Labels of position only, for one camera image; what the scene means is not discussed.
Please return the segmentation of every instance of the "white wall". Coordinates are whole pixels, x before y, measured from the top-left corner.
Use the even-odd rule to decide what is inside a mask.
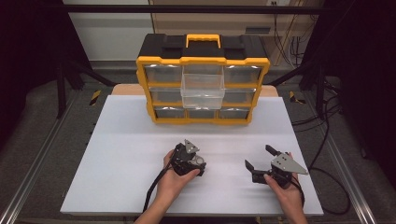
[[[64,0],[67,4],[148,5],[148,0]],[[146,34],[150,14],[69,13],[90,61],[134,61]]]

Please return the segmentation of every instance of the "gray carpet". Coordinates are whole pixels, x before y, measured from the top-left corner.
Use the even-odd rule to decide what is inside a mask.
[[[108,75],[109,79],[115,82],[136,83],[135,76],[130,75],[131,73],[125,74],[124,71],[109,71],[103,74]],[[84,90],[78,91],[77,100],[52,144],[40,175],[24,203],[16,223],[70,223],[68,221],[72,221],[71,223],[115,223],[123,221],[123,217],[73,217],[59,212],[64,195],[73,180],[86,144],[90,140],[90,132],[93,131],[94,123],[99,118],[106,96],[112,90],[89,77],[84,77],[84,80],[86,83]],[[277,89],[279,95],[284,98],[291,121],[313,116],[308,104],[290,101],[290,91],[295,93],[297,99],[304,100],[297,85],[286,83]],[[93,93],[97,90],[102,91],[97,103],[89,105]],[[325,97],[329,98],[330,96],[332,94],[327,92]],[[6,209],[28,172],[36,153],[41,148],[55,121],[56,113],[55,82],[38,87],[29,93],[27,106],[20,123],[0,152],[1,211]],[[310,122],[295,127],[296,136],[307,164],[313,160],[318,151],[322,134],[319,127],[304,132],[298,131],[316,124],[316,122]],[[396,207],[395,189],[384,177],[375,161],[361,157],[360,146],[342,114],[336,113],[330,118],[330,130],[332,138],[342,151],[343,157],[377,222],[396,223],[396,214],[393,211]],[[315,166],[338,178],[326,147],[318,157]],[[312,171],[311,175],[322,205],[332,211],[342,211],[347,205],[347,199],[342,189],[323,173]],[[224,219],[223,221],[230,223],[230,220]],[[353,206],[344,215],[337,216],[326,213],[323,217],[310,217],[309,221],[310,223],[360,223]],[[215,222],[221,223],[222,221],[216,219]],[[210,221],[202,220],[201,223],[210,223]],[[262,223],[278,223],[277,217],[265,218]]]

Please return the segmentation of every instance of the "floor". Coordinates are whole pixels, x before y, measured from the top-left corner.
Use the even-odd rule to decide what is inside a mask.
[[[136,77],[131,74],[133,73],[130,71],[113,70],[102,75],[119,83],[136,83]],[[90,77],[83,78],[83,90],[72,91],[67,88],[69,109],[64,119],[56,119],[58,105],[55,82],[37,87],[28,94],[21,120],[0,151],[0,211],[3,213],[1,223],[132,222],[131,217],[73,217],[59,212],[106,96],[112,91],[112,88]],[[275,77],[268,77],[265,81],[269,82],[271,78]],[[276,88],[279,96],[284,99],[305,162],[309,164],[322,143],[326,124],[320,119],[301,124],[301,120],[315,116],[310,104],[315,94],[313,91],[300,91],[296,83],[296,80],[291,80]],[[98,90],[101,93],[96,104],[90,105],[93,93]],[[332,96],[333,92],[326,91],[325,99]],[[342,107],[337,105],[337,99],[329,104],[334,112],[329,118],[330,135],[315,162],[315,167],[325,172],[319,169],[310,172],[316,193],[327,212],[322,217],[309,217],[309,222],[396,223],[395,189],[375,161],[361,156],[361,147],[342,114]],[[56,134],[49,135],[51,130]],[[347,195],[343,184],[337,183],[345,181],[343,171],[340,173],[340,161],[333,155],[334,148],[342,155],[346,164],[344,171],[350,172],[349,179],[356,183],[354,190],[358,190],[358,193],[349,194],[353,196],[352,204],[345,212],[348,205]],[[354,198],[356,195],[362,196],[362,200]],[[367,203],[367,211],[374,217],[373,222],[362,220],[359,210],[361,204],[357,203]],[[280,217],[263,217],[261,223],[282,223],[279,219]],[[255,222],[253,218],[241,217],[165,219],[164,222],[166,220],[172,223]]]

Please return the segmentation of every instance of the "white tabletop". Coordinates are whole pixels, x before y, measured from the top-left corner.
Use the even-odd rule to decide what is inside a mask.
[[[280,97],[262,97],[249,125],[155,124],[145,96],[110,95],[61,208],[81,216],[132,216],[142,212],[163,157],[190,140],[207,162],[203,176],[183,189],[168,216],[275,216],[282,214],[267,185],[252,183],[245,167],[268,170],[270,145],[305,162]],[[304,212],[323,215],[309,175],[299,175]]]

